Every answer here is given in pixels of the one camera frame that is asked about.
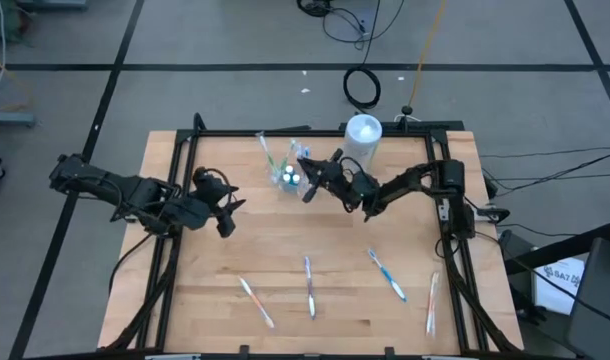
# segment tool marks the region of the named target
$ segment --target concrete floor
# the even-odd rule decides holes
[[[18,71],[34,92],[34,129],[0,128],[8,175],[0,184],[0,358],[7,357],[58,221],[64,196],[48,189],[59,154],[80,152],[97,112],[136,0],[90,0],[87,11],[40,13],[27,44],[10,45],[10,64],[106,64],[108,71]],[[369,24],[373,0],[335,0]],[[398,0],[383,0],[377,29]],[[610,64],[610,0],[576,0],[604,63]],[[415,63],[438,1],[409,0],[368,62]],[[337,36],[353,36],[329,19]],[[356,63],[364,53],[327,38],[319,19],[284,0],[145,0],[126,64]],[[561,1],[447,2],[428,63],[592,64]],[[92,163],[136,173],[152,130],[187,128],[198,111],[211,129],[311,125],[337,128],[354,113],[344,71],[123,71]],[[414,73],[377,72],[383,95],[372,113],[390,121],[406,103]],[[352,79],[360,98],[365,79]],[[301,93],[308,88],[309,93]],[[22,101],[4,82],[0,105]],[[610,101],[596,72],[428,71],[415,101],[424,120],[462,120],[482,154],[610,145]],[[545,176],[604,152],[484,159],[498,177]],[[610,159],[578,174],[610,172]],[[498,200],[509,219],[545,232],[582,232],[610,221],[610,178],[552,181]],[[124,225],[109,206],[80,201],[70,224],[26,356],[92,351],[107,301],[107,281]],[[537,245],[556,239],[516,229]],[[528,349],[561,354],[526,330]]]

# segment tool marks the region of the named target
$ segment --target wooden tabletop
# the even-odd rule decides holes
[[[141,176],[167,178],[174,137],[175,132],[150,133]],[[466,164],[467,196],[485,204],[472,133],[449,132],[448,138],[452,158]],[[343,141],[300,140],[315,159],[328,158]],[[268,145],[280,157],[288,141],[268,138]],[[426,161],[424,140],[383,138],[371,172],[383,183]],[[434,253],[439,231],[432,199],[409,194],[363,223],[361,211],[347,214],[324,190],[309,204],[280,192],[269,182],[265,164],[254,137],[200,138],[195,167],[222,170],[241,188],[236,196],[247,202],[235,212],[237,228],[227,239],[219,237],[212,220],[203,229],[184,232],[165,351],[235,353],[246,344],[253,353],[382,354],[387,346],[399,355],[459,353],[444,262]],[[495,236],[492,225],[476,226]],[[128,225],[122,253],[143,236],[140,225]],[[153,244],[131,256],[117,273],[99,345],[114,340],[142,304]],[[403,288],[407,303],[367,255],[370,247]],[[470,241],[470,250],[483,307],[510,341],[522,347],[498,245],[481,237]],[[316,320],[309,316],[304,256],[311,260]],[[436,271],[441,281],[432,338],[425,335],[425,322],[430,277]],[[265,325],[239,275],[260,298],[275,329]],[[463,308],[470,347],[476,348],[465,302]],[[154,343],[158,311],[148,344]]]

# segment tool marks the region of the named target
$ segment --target toothbrush handle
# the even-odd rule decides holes
[[[389,282],[391,282],[391,283],[395,282],[394,279],[392,278],[392,275],[389,274],[387,269],[385,269],[384,267],[381,267],[381,272],[383,273],[383,275],[385,275],[385,277],[387,278],[387,280],[389,280]]]
[[[394,281],[392,275],[389,274],[389,271],[387,271],[387,269],[385,269],[384,267],[381,267],[381,272],[383,273],[383,275],[385,275],[387,280],[389,280],[389,283],[392,285],[392,288],[394,288],[394,291],[396,291],[396,294],[398,294],[401,300],[403,300],[404,302],[407,301],[407,297],[403,293],[403,289],[401,289],[398,283]]]

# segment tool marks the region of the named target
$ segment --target wire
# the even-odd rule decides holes
[[[546,283],[550,284],[551,286],[553,286],[555,289],[557,289],[558,291],[562,292],[563,294],[569,296],[570,298],[574,299],[575,302],[578,302],[580,305],[584,306],[586,309],[590,310],[591,312],[595,313],[596,315],[599,315],[603,318],[605,318],[606,320],[610,321],[610,315],[602,312],[601,310],[598,310],[597,308],[589,305],[588,303],[584,302],[583,300],[577,298],[574,294],[572,294],[571,292],[563,289],[562,287],[560,287],[559,285],[557,285],[556,283],[554,283],[553,281],[551,281],[550,279],[548,279],[547,277],[545,277],[544,275],[542,275],[541,273],[539,273],[538,271],[530,268],[529,266],[525,265],[525,263],[523,263],[522,261],[518,260],[516,258],[516,256],[514,256],[513,254],[511,254],[509,251],[507,251],[506,247],[503,247],[503,245],[500,243],[500,241],[498,241],[497,239],[493,238],[490,235],[487,234],[483,234],[481,232],[476,231],[476,234],[478,235],[482,235],[483,237],[490,239],[492,241],[494,241],[503,252],[505,252],[506,254],[508,254],[510,256],[510,261],[515,262],[518,266],[522,267],[523,269],[531,272],[532,274],[538,276],[539,278],[541,278],[543,281],[545,281]]]
[[[329,14],[330,0],[314,0],[303,5],[303,0],[296,0],[296,6],[305,14],[313,17],[324,17]]]
[[[378,20],[378,11],[381,8],[381,0],[378,0],[376,3],[376,11],[374,12],[374,22],[372,23],[372,31],[370,31],[369,42],[367,43],[367,51],[365,51],[365,57],[363,58],[363,63],[361,67],[365,65],[367,62],[367,57],[369,56],[369,50],[372,48],[372,40],[374,40],[374,29],[376,29],[376,21]]]
[[[540,179],[538,179],[536,181],[533,181],[533,182],[525,184],[525,185],[520,185],[520,186],[516,186],[516,187],[507,187],[505,185],[501,185],[504,189],[506,189],[508,191],[503,193],[503,194],[496,195],[496,198],[509,195],[509,194],[513,193],[514,191],[516,191],[516,190],[524,189],[524,188],[527,188],[527,187],[530,187],[530,186],[534,186],[534,185],[538,185],[538,184],[542,184],[542,183],[548,182],[550,180],[558,179],[558,178],[562,177],[563,175],[567,175],[567,174],[569,174],[571,172],[574,172],[576,170],[580,170],[582,168],[585,168],[585,167],[588,167],[590,165],[596,164],[596,163],[598,163],[600,161],[603,161],[603,160],[605,160],[607,158],[610,158],[610,154],[601,156],[601,157],[596,158],[596,159],[591,160],[591,161],[584,162],[584,163],[582,163],[582,164],[580,164],[578,166],[572,167],[570,169],[559,171],[557,173],[554,173],[552,175],[540,178]]]
[[[134,251],[136,251],[139,247],[141,247],[150,237],[152,237],[152,235],[154,235],[154,234],[147,233],[147,236],[145,236],[141,241],[137,242],[136,245],[134,245],[123,256],[121,256],[120,259],[118,259],[118,262],[116,263],[116,265],[114,265],[114,269],[112,270],[112,275],[109,277],[108,293],[110,293],[110,294],[112,293],[112,287],[114,286],[114,277],[116,276],[116,272],[118,271],[118,268],[121,266],[121,264],[125,261],[125,259],[127,259],[127,257],[129,257]]]
[[[525,225],[521,225],[521,224],[502,224],[502,225],[496,225],[496,227],[509,227],[509,226],[517,226],[519,228],[525,229],[529,232],[532,232],[534,234],[538,234],[538,235],[543,235],[543,236],[549,236],[549,237],[557,237],[557,236],[577,236],[579,234],[566,234],[566,233],[560,233],[560,234],[548,234],[548,233],[544,233],[542,231],[537,231],[534,229],[530,229]]]
[[[507,159],[507,158],[521,158],[521,157],[530,157],[530,156],[549,156],[549,155],[557,155],[557,154],[572,154],[572,153],[577,153],[577,152],[596,151],[596,150],[610,150],[610,146],[600,146],[600,147],[593,147],[593,148],[562,150],[562,151],[552,151],[552,152],[538,152],[538,153],[530,153],[530,154],[479,155],[479,157],[480,158]]]
[[[62,192],[65,185],[69,184],[72,181],[85,180],[85,179],[104,182],[106,184],[109,184],[112,188],[114,188],[114,190],[116,190],[116,196],[118,198],[118,203],[116,204],[116,207],[114,208],[114,213],[112,214],[112,217],[110,217],[109,221],[114,222],[114,221],[117,221],[117,220],[120,220],[121,218],[123,218],[124,217],[123,215],[119,216],[119,212],[121,211],[121,208],[123,207],[123,202],[124,202],[123,192],[121,191],[121,188],[115,182],[113,182],[111,180],[107,180],[107,179],[100,178],[97,176],[73,177],[73,178],[69,178],[69,179],[63,181],[63,183],[58,187],[58,191]],[[89,198],[89,197],[83,197],[83,199],[91,200],[91,198]]]
[[[365,170],[363,170],[363,167],[361,166],[361,164],[358,161],[356,161],[356,159],[351,158],[349,156],[342,157],[338,161],[338,163],[341,165],[341,168],[342,168],[341,173],[345,173],[345,171],[349,171],[352,174],[352,180],[354,179],[355,173],[352,172],[350,169],[343,168],[343,161],[346,161],[346,160],[349,160],[352,163],[354,163],[354,165],[356,165],[358,167],[358,171],[361,173],[361,175],[363,175],[363,177],[365,179],[367,179],[369,182],[372,183],[372,186],[376,190],[376,193],[374,194],[374,199],[378,199],[378,194],[379,194],[379,191],[380,191],[380,186],[378,185],[378,182],[374,178],[372,178],[371,176],[367,175]],[[375,207],[376,207],[376,201],[372,201],[372,204],[370,206],[370,210],[373,211]],[[354,209],[351,206],[345,204],[345,202],[343,202],[343,209],[345,209],[345,211],[347,213],[351,213],[352,211],[354,211]]]
[[[5,13],[3,12],[3,4],[0,0],[0,25],[1,25],[1,42],[3,50],[3,63],[1,64],[0,84],[5,75],[5,65],[7,65],[7,42],[5,40]]]
[[[458,252],[458,250],[460,250],[460,249],[461,249],[461,243],[460,243],[460,242],[456,242],[456,247],[455,247],[455,248],[452,250],[452,252],[451,252],[449,255],[445,256],[445,255],[441,255],[441,254],[438,252],[438,245],[439,245],[439,244],[442,242],[442,240],[443,240],[442,238],[441,238],[441,239],[438,239],[438,240],[436,241],[436,244],[434,244],[434,253],[436,254],[436,256],[438,256],[439,258],[441,258],[441,259],[443,259],[443,260],[444,260],[444,259],[446,259],[446,258],[448,258],[448,257],[449,257],[450,259],[451,259],[451,258],[453,258],[453,257],[454,257],[454,255],[456,255],[456,253]]]
[[[500,182],[494,175],[492,175],[491,172],[489,172],[487,169],[485,169],[484,167],[481,167],[481,169],[483,170],[483,172],[485,173],[485,175],[489,176],[490,179],[492,179],[492,181],[496,182],[498,184],[498,186],[502,187],[505,190],[509,190],[512,191],[513,188],[509,187],[505,184],[503,184],[502,182]]]
[[[421,69],[423,68],[423,63],[425,62],[425,56],[427,55],[427,52],[429,51],[429,48],[432,44],[432,40],[434,39],[434,34],[436,33],[436,30],[438,29],[438,24],[441,21],[441,16],[443,15],[443,10],[445,10],[445,2],[446,2],[446,0],[441,0],[441,7],[438,9],[438,13],[436,14],[436,18],[434,19],[434,24],[432,25],[432,30],[429,32],[429,35],[427,36],[427,40],[425,41],[425,48],[423,48],[423,51],[421,52],[421,57],[418,60],[418,67],[416,68],[416,76],[414,77],[414,86],[412,87],[412,95],[410,96],[409,103],[407,104],[410,107],[412,106],[412,103],[414,102],[414,97],[416,96],[416,91],[418,89],[418,85],[421,83]]]
[[[205,173],[210,173],[210,172],[215,172],[218,175],[220,175],[220,177],[223,179],[223,182],[225,183],[225,185],[227,185],[227,190],[228,190],[227,203],[225,204],[225,206],[223,206],[223,209],[226,209],[232,203],[232,195],[233,195],[232,186],[229,184],[229,179],[227,179],[227,176],[225,176],[225,174],[223,174],[223,172],[218,169],[215,169],[215,168],[205,169]]]
[[[380,38],[381,36],[383,36],[394,24],[394,22],[396,21],[396,19],[398,18],[398,15],[401,13],[401,10],[403,9],[403,4],[405,3],[405,0],[401,0],[400,5],[398,5],[398,9],[396,10],[396,14],[394,14],[394,17],[392,18],[392,20],[389,22],[389,24],[387,24],[387,26],[385,27],[385,29],[383,31],[381,31],[378,35],[375,35],[372,40],[376,40],[378,38]],[[347,18],[345,18],[344,16],[341,16],[339,14],[336,14],[336,11],[344,11],[349,13],[355,20],[356,23],[358,24],[358,26],[354,26],[354,24],[352,24],[351,21],[349,21]],[[358,47],[358,44],[364,44],[365,42],[368,42],[368,39],[364,39],[365,37],[365,27],[363,27],[363,25],[361,24],[361,22],[358,20],[358,18],[356,17],[356,15],[354,15],[354,13],[352,13],[351,11],[344,9],[344,8],[337,8],[337,7],[330,7],[329,8],[329,14],[333,14],[333,15],[337,15],[342,17],[343,19],[345,19],[345,21],[347,21],[353,28],[354,30],[356,30],[356,32],[359,34],[359,38],[357,40],[350,40],[350,39],[341,39],[338,38],[336,36],[333,36],[332,34],[329,33],[329,31],[327,31],[327,26],[326,26],[326,19],[327,16],[323,17],[323,32],[325,33],[325,35],[327,35],[329,38],[342,42],[342,43],[347,43],[347,44],[354,44],[354,48],[356,48],[356,50],[362,50],[363,47],[360,46]],[[376,30],[376,27],[374,26],[372,28],[372,33]]]
[[[601,178],[601,177],[610,177],[610,174],[592,174],[592,175],[578,175],[578,176],[565,176],[552,180],[574,180],[574,179],[591,179],[591,178]],[[538,180],[540,178],[537,177],[518,177],[518,178],[496,178],[495,181],[529,181],[529,180]]]

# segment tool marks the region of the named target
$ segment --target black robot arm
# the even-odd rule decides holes
[[[210,175],[218,172],[215,169],[198,168],[192,177],[196,191],[181,196],[177,185],[154,178],[123,177],[89,165],[80,155],[61,155],[58,162],[49,176],[51,188],[64,194],[92,194],[116,207],[110,221],[135,216],[147,232],[156,235],[175,226],[199,229],[215,217],[220,235],[227,237],[236,227],[232,212],[245,202],[231,202],[231,194],[238,188]],[[218,202],[225,196],[227,204],[221,207]]]
[[[449,206],[448,226],[450,231],[460,238],[474,237],[474,212],[463,201],[465,194],[465,166],[458,160],[437,160],[408,168],[391,181],[379,185],[378,181],[367,174],[352,158],[342,157],[343,151],[337,149],[330,160],[298,159],[303,172],[309,179],[311,188],[303,197],[304,202],[312,200],[319,186],[328,190],[343,203],[347,212],[362,206],[365,221],[379,215],[391,202],[410,192],[422,192],[425,195],[447,201]],[[343,162],[354,162],[359,171],[352,173],[351,181],[345,173],[350,171],[343,167]],[[434,181],[429,186],[423,184],[423,178],[432,175]]]

